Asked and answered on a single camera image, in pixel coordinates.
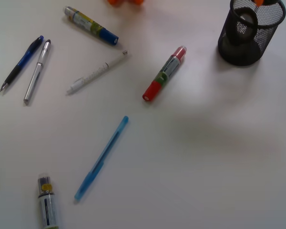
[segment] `red marker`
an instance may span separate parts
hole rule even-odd
[[[143,94],[143,99],[146,101],[152,101],[158,94],[160,89],[170,79],[172,74],[177,70],[181,63],[181,59],[186,54],[186,47],[180,46],[173,55],[168,59],[163,68],[157,74],[156,78],[152,81],[152,84],[147,88]]]

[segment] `blue marker cap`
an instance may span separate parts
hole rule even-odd
[[[118,42],[119,37],[114,35],[113,33],[109,32],[105,28],[102,28],[100,31],[100,38],[102,38],[104,41],[107,41],[108,43],[112,45],[116,45]]]

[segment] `pen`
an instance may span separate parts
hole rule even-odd
[[[78,10],[70,6],[66,6],[63,8],[63,12],[65,13],[65,15],[68,16],[69,20],[82,27],[84,30],[93,33],[95,36],[112,45],[117,44],[119,37],[109,32],[103,26],[101,26],[91,18],[88,18],[86,15],[79,12]]]
[[[26,105],[28,105],[30,102],[30,98],[33,94],[33,91],[34,91],[35,85],[37,83],[37,80],[39,78],[39,75],[43,69],[43,65],[47,59],[48,51],[49,51],[50,47],[51,47],[51,40],[47,40],[45,42],[43,48],[42,48],[40,55],[39,55],[39,58],[38,58],[38,61],[36,64],[36,68],[34,70],[32,78],[31,78],[31,82],[29,84],[29,87],[28,87],[27,92],[26,92],[24,99],[23,99],[23,101]]]
[[[18,64],[14,67],[14,69],[11,71],[9,76],[6,78],[4,83],[2,84],[2,87],[0,89],[0,92],[7,88],[16,78],[16,76],[19,74],[19,72],[23,69],[25,64],[28,62],[28,60],[31,58],[31,56],[34,54],[34,52],[39,48],[43,41],[43,36],[40,36],[37,38],[33,43],[28,47],[27,51],[25,52],[24,56],[21,58],[21,60],[18,62]]]
[[[85,180],[82,182],[82,185],[78,189],[77,193],[75,194],[74,198],[77,201],[79,201],[82,198],[82,196],[87,191],[87,189],[90,186],[90,184],[94,181],[95,177],[97,176],[97,174],[101,170],[102,166],[104,165],[105,158],[107,157],[107,155],[110,152],[112,146],[114,145],[114,143],[118,139],[120,133],[123,131],[123,129],[126,126],[127,123],[128,123],[128,117],[125,116],[123,118],[123,120],[121,121],[120,125],[118,126],[118,128],[116,129],[116,131],[114,132],[113,136],[109,140],[109,142],[106,145],[105,149],[101,153],[100,157],[97,159],[97,161],[94,164],[93,168],[88,173],[88,175],[86,176]]]
[[[79,90],[80,88],[82,88],[83,86],[85,86],[86,84],[90,83],[92,79],[102,75],[104,72],[106,72],[107,70],[109,70],[110,68],[114,67],[115,65],[117,65],[119,62],[121,62],[126,56],[128,55],[128,51],[123,51],[121,56],[119,56],[117,59],[103,64],[102,67],[100,67],[98,70],[94,71],[90,76],[88,76],[87,78],[80,78],[78,80],[76,80],[70,87],[69,90],[67,90],[67,95],[70,95],[74,92],[76,92],[77,90]]]

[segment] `black pen holder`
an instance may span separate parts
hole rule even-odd
[[[281,0],[265,0],[259,7],[253,0],[231,0],[218,40],[220,55],[237,66],[255,63],[263,56],[285,16],[286,9]]]

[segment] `ballpoint pen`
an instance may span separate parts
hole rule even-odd
[[[87,78],[80,78],[78,80],[76,80],[70,87],[69,90],[67,90],[67,95],[70,95],[74,92],[76,92],[77,90],[79,90],[80,88],[82,88],[83,86],[85,86],[86,84],[90,83],[91,80],[93,80],[94,78],[100,76],[101,74],[103,74],[104,72],[106,72],[107,70],[109,70],[110,68],[114,67],[115,65],[117,65],[119,62],[121,62],[126,56],[128,56],[128,51],[123,51],[122,54],[115,60],[103,64],[102,67],[100,67],[98,70],[94,71],[90,76],[88,76]]]
[[[87,191],[87,189],[90,186],[90,184],[94,181],[95,177],[97,176],[97,174],[101,170],[102,166],[104,165],[105,158],[107,157],[108,153],[110,152],[111,148],[113,147],[114,143],[118,139],[119,135],[121,134],[121,132],[123,131],[123,129],[126,126],[127,123],[128,123],[128,117],[125,116],[123,118],[123,120],[121,121],[120,125],[118,126],[118,128],[116,129],[116,131],[114,132],[113,136],[109,140],[109,142],[106,145],[105,149],[101,153],[100,157],[97,159],[97,161],[94,164],[93,168],[88,173],[88,175],[86,176],[85,180],[82,182],[82,185],[78,189],[77,193],[75,194],[74,198],[77,201],[79,201],[82,198],[82,196]]]
[[[33,43],[28,47],[27,51],[25,52],[24,56],[21,58],[21,60],[18,62],[18,64],[14,67],[14,69],[11,71],[9,76],[6,78],[4,83],[2,84],[2,87],[0,89],[0,92],[7,88],[17,77],[19,72],[23,69],[25,64],[28,62],[28,60],[31,58],[31,56],[34,54],[34,52],[39,48],[39,46],[42,44],[43,36],[40,36],[37,38]]]
[[[23,101],[26,105],[28,105],[30,102],[30,98],[33,94],[33,91],[34,91],[35,85],[37,83],[37,80],[39,78],[39,75],[43,69],[43,65],[47,59],[47,56],[49,53],[48,51],[50,50],[50,47],[51,47],[51,40],[47,40],[45,42],[43,48],[42,48],[40,55],[39,55],[36,68],[34,70],[34,73],[33,73],[33,76],[31,78],[29,87],[28,87],[27,92],[26,92],[24,99],[23,99]]]

